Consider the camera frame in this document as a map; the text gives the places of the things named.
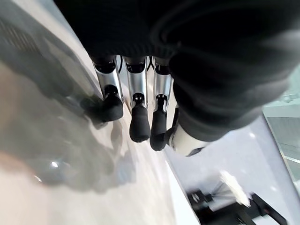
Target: white object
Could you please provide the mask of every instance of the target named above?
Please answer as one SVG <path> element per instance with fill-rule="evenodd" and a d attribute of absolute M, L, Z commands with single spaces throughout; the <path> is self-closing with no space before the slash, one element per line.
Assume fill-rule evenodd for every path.
<path fill-rule="evenodd" d="M 243 191 L 242 187 L 239 185 L 238 181 L 234 176 L 232 176 L 227 171 L 221 171 L 221 180 L 229 187 L 233 193 L 236 202 L 240 205 L 245 205 L 250 207 L 250 201 L 246 193 Z"/>

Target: robotic finger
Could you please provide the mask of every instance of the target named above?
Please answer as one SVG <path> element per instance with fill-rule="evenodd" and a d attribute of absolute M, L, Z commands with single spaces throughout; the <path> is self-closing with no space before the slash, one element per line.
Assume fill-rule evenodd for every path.
<path fill-rule="evenodd" d="M 123 93 L 116 56 L 101 58 L 93 63 L 104 98 L 103 120 L 118 120 L 123 116 Z"/>
<path fill-rule="evenodd" d="M 170 99 L 172 77 L 168 60 L 155 58 L 153 90 L 153 120 L 151 127 L 150 145 L 153 150 L 160 151 L 165 147 L 167 106 Z"/>
<path fill-rule="evenodd" d="M 129 135 L 131 140 L 139 143 L 148 140 L 150 137 L 147 111 L 146 57 L 124 58 L 126 62 L 130 106 L 132 110 Z"/>

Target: black rubber tip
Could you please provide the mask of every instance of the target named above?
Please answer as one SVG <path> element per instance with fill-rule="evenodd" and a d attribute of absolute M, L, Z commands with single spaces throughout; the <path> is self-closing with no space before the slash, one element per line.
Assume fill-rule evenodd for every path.
<path fill-rule="evenodd" d="M 167 113 L 163 110 L 156 110 L 153 113 L 150 145 L 155 151 L 161 151 L 165 147 L 165 132 L 167 124 Z"/>
<path fill-rule="evenodd" d="M 103 120 L 106 122 L 115 121 L 123 116 L 123 104 L 121 100 L 114 95 L 108 96 L 103 102 Z"/>
<path fill-rule="evenodd" d="M 141 104 L 132 109 L 132 118 L 129 128 L 129 135 L 134 142 L 143 142 L 150 137 L 150 125 L 148 112 Z"/>

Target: silver metal joint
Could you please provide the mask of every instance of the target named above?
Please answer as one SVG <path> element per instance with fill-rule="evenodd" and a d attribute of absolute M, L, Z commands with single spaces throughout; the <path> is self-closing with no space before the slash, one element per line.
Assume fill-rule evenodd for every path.
<path fill-rule="evenodd" d="M 119 77 L 119 72 L 118 72 L 118 67 L 116 65 L 115 69 L 110 72 L 110 73 L 102 73 L 100 71 L 98 71 L 94 65 L 98 80 L 99 80 L 99 84 L 100 84 L 100 88 L 102 91 L 102 95 L 103 98 L 105 98 L 106 93 L 105 93 L 105 88 L 107 85 L 113 85 L 117 88 L 118 90 L 118 98 L 124 102 L 123 99 L 123 91 L 122 91 L 122 86 L 121 86 L 121 82 L 120 82 L 120 77 Z"/>
<path fill-rule="evenodd" d="M 136 93 L 141 93 L 144 95 L 144 103 L 145 108 L 148 107 L 148 96 L 147 96 L 147 74 L 146 74 L 146 64 L 144 69 L 140 73 L 131 73 L 127 69 L 127 77 L 128 77 L 128 87 L 130 94 L 130 104 L 131 108 L 135 106 L 135 101 L 133 99 L 133 95 Z"/>
<path fill-rule="evenodd" d="M 170 74 L 162 75 L 156 72 L 154 68 L 154 90 L 153 90 L 153 101 L 156 101 L 157 95 L 165 95 L 167 97 L 166 104 L 169 104 L 170 93 L 171 93 L 172 77 Z"/>

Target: black fabric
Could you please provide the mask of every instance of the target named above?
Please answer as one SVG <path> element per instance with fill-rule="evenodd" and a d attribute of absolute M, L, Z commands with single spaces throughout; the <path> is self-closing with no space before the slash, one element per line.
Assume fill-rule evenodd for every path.
<path fill-rule="evenodd" d="M 277 98 L 300 62 L 299 0 L 55 0 L 90 57 L 170 58 L 179 123 L 214 141 Z"/>

